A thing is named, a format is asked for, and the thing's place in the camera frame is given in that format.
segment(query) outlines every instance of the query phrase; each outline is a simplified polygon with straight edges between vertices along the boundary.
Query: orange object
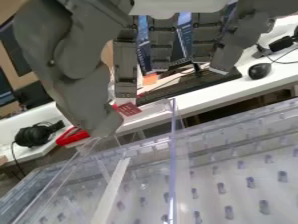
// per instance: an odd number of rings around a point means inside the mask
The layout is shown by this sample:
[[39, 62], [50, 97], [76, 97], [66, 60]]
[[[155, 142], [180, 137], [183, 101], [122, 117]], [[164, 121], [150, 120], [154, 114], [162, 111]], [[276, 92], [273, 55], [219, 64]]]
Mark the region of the orange object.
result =
[[7, 156], [0, 156], [0, 166], [9, 162]]
[[143, 85], [150, 86], [150, 85], [155, 84], [158, 82], [158, 78], [159, 77], [158, 77], [156, 73], [144, 76], [143, 77]]

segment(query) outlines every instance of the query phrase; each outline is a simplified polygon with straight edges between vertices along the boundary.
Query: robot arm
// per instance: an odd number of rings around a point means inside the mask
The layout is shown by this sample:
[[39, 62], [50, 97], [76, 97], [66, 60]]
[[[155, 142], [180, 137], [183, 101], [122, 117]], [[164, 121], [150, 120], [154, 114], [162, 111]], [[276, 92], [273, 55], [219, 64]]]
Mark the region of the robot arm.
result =
[[110, 135], [123, 123], [108, 104], [110, 70], [102, 50], [130, 22], [110, 1], [78, 2], [70, 12], [58, 1], [33, 0], [15, 17], [25, 57], [58, 108], [96, 136]]

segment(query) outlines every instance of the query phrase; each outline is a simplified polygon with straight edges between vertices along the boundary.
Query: clear plastic container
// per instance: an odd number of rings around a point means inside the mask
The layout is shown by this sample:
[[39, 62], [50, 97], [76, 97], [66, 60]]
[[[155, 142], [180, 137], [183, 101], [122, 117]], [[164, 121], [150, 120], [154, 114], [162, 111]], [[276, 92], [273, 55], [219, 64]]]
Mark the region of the clear plastic container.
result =
[[163, 103], [170, 132], [94, 139], [33, 173], [0, 200], [5, 224], [297, 223], [298, 100], [182, 130]]
[[190, 141], [178, 134], [178, 224], [297, 223], [297, 104], [293, 99], [187, 129]]

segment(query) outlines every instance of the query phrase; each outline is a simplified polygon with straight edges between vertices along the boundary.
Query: computer monitor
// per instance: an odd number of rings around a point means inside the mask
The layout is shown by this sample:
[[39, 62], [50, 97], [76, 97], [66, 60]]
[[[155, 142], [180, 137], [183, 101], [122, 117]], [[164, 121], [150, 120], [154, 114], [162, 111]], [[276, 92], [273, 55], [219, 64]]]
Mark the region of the computer monitor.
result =
[[[152, 73], [154, 71], [151, 65], [151, 40], [147, 16], [139, 16], [138, 54], [143, 74]], [[170, 70], [174, 70], [175, 68], [182, 67], [187, 64], [192, 64], [191, 12], [180, 13]]]
[[0, 68], [0, 107], [17, 101], [11, 84]]

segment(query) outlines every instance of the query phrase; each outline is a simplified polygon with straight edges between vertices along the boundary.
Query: red object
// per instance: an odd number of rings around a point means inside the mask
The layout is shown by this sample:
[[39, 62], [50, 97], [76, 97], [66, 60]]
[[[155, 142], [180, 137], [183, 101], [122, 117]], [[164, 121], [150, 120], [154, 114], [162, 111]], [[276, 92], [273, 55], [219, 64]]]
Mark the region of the red object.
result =
[[143, 112], [131, 102], [119, 106], [118, 111], [128, 117]]
[[72, 127], [67, 130], [63, 135], [56, 139], [56, 144], [60, 146], [66, 146], [74, 142], [78, 142], [86, 138], [90, 138], [91, 135], [82, 128]]

